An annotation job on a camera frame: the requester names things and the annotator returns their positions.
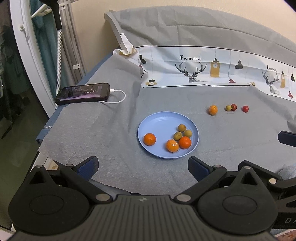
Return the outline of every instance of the beige wall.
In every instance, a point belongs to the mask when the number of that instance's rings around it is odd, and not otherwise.
[[[296,13],[284,0],[79,0],[72,4],[86,69],[119,44],[104,13],[127,8],[183,5],[232,13],[265,25],[296,43]]]

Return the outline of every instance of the teal curtain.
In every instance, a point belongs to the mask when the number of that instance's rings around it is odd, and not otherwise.
[[[31,14],[43,5],[39,0],[30,0]],[[32,19],[34,32],[53,98],[57,88],[57,29],[52,12]],[[62,64],[61,87],[68,86]]]

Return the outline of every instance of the deer head print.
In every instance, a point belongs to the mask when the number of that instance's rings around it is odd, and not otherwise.
[[[202,64],[199,62],[201,68],[198,69],[196,67],[196,72],[194,72],[192,75],[189,75],[189,73],[186,71],[186,67],[184,68],[184,70],[181,68],[181,65],[183,64],[184,62],[182,62],[179,67],[177,67],[177,65],[175,64],[176,68],[178,69],[179,72],[183,73],[184,76],[186,77],[189,77],[189,83],[195,83],[195,82],[202,82],[200,80],[197,80],[195,77],[197,77],[197,75],[201,72],[203,72],[205,70],[205,68],[207,67],[207,65],[205,65],[205,67],[203,68]]]
[[[263,78],[265,79],[265,83],[269,86],[269,89],[270,89],[270,93],[272,94],[276,94],[276,95],[280,95],[281,93],[277,90],[275,90],[271,85],[274,83],[274,82],[277,82],[279,80],[279,76],[276,74],[276,78],[274,77],[273,80],[269,80],[268,79],[268,75],[266,75],[268,71],[266,71],[265,73],[263,73],[262,71],[262,75],[263,75]]]

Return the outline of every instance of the blue gripper pad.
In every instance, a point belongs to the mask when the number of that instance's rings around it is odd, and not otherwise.
[[[191,156],[188,159],[188,171],[196,180],[201,181],[213,171],[213,168],[197,157]]]
[[[98,169],[99,160],[96,156],[90,156],[73,168],[73,170],[78,175],[82,176],[87,181],[91,179],[91,177],[98,171]]]

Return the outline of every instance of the tangerine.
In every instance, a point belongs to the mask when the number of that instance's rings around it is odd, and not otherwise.
[[[211,105],[209,107],[209,113],[210,113],[210,115],[215,115],[215,114],[217,114],[217,112],[218,112],[218,107],[217,106]]]
[[[154,145],[155,142],[156,142],[156,137],[155,137],[155,135],[153,135],[152,133],[147,133],[146,135],[144,135],[143,142],[144,142],[147,146],[152,146],[152,145]]]
[[[182,137],[180,140],[179,140],[179,146],[182,148],[182,149],[187,149],[191,146],[191,140],[189,137]]]
[[[175,153],[179,150],[179,144],[175,140],[168,140],[166,148],[168,151]]]

